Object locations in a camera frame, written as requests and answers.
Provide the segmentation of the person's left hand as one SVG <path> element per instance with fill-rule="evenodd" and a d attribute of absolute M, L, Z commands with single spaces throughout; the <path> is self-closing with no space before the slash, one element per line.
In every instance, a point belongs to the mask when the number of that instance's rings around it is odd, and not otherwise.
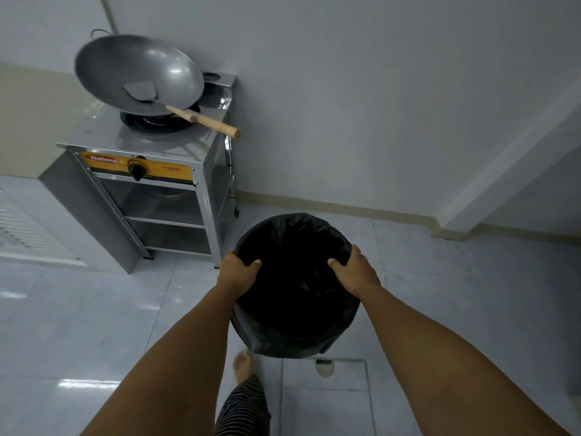
<path fill-rule="evenodd" d="M 217 286 L 224 289 L 233 300 L 244 295 L 255 283 L 255 281 L 244 281 L 244 266 L 247 265 L 233 251 L 226 253 L 219 265 Z"/>

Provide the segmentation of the person's right hand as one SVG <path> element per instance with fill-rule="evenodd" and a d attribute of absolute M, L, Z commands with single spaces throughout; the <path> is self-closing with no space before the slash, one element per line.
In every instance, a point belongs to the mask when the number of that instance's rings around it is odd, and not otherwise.
<path fill-rule="evenodd" d="M 373 289 L 381 287 L 379 277 L 357 245 L 352 245 L 350 257 L 346 264 L 349 266 L 349 279 L 339 282 L 347 292 L 356 298 L 361 299 Z"/>

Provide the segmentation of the black trash bin with bag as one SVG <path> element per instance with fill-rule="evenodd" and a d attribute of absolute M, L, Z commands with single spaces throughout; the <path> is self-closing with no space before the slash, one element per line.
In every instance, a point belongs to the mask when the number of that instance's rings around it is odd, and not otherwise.
<path fill-rule="evenodd" d="M 346 265 L 351 251 L 338 229 L 309 213 L 273 216 L 245 232 L 234 254 L 261 268 L 231 317 L 243 343 L 269 358 L 326 353 L 359 309 L 328 265 L 330 258 Z"/>

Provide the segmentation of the person's right forearm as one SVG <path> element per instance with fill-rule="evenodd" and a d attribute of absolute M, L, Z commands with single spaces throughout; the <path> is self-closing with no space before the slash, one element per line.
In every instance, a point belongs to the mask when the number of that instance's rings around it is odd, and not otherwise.
<path fill-rule="evenodd" d="M 464 338 L 380 285 L 358 285 L 424 436 L 570 436 Z"/>

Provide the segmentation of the person's left forearm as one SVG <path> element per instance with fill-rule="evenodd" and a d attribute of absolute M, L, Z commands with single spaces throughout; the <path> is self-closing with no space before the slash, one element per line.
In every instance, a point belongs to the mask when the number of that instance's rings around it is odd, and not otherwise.
<path fill-rule="evenodd" d="M 212 436 L 241 293 L 217 283 L 144 354 L 80 436 Z"/>

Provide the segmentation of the person's left foot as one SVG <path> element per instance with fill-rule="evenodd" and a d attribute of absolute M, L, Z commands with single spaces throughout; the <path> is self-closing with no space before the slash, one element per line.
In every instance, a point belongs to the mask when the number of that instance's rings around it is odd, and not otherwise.
<path fill-rule="evenodd" d="M 249 349 L 239 352 L 232 366 L 236 385 L 240 386 L 255 374 L 252 352 Z"/>

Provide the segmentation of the stainless steel gas stove stand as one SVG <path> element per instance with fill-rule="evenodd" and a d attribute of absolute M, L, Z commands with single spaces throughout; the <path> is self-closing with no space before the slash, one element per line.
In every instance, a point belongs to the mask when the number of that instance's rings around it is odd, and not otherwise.
<path fill-rule="evenodd" d="M 239 216 L 231 137 L 97 102 L 57 146 L 40 182 L 125 269 L 159 251 L 219 267 Z M 130 160 L 147 165 L 141 181 Z"/>

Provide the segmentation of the person's left leg striped trousers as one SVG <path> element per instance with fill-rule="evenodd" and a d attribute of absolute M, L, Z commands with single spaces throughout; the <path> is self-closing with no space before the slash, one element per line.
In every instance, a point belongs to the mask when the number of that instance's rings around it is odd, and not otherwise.
<path fill-rule="evenodd" d="M 256 374 L 240 383 L 225 400 L 214 436 L 270 436 L 271 414 Z"/>

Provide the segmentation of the large grey metal wok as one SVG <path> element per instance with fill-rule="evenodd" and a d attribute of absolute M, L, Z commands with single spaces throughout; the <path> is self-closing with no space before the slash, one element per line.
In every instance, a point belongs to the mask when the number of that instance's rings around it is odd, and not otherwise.
<path fill-rule="evenodd" d="M 170 114 L 166 105 L 187 109 L 202 96 L 202 71 L 184 52 L 155 38 L 108 35 L 91 40 L 78 51 L 74 72 L 93 97 L 115 109 L 139 116 Z M 156 99 L 135 99 L 127 85 L 147 82 Z"/>

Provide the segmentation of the white louvered cabinet door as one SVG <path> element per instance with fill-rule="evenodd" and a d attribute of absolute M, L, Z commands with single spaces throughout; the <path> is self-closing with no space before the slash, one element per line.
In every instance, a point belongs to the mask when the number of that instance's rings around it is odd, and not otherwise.
<path fill-rule="evenodd" d="M 0 257 L 88 268 L 78 253 L 83 227 L 35 178 L 0 174 Z"/>

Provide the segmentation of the square floor hatch with frame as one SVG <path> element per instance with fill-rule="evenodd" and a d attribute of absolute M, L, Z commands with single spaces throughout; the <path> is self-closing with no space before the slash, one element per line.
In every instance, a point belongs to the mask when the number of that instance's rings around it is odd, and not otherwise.
<path fill-rule="evenodd" d="M 363 359 L 284 359 L 279 436 L 376 436 Z"/>

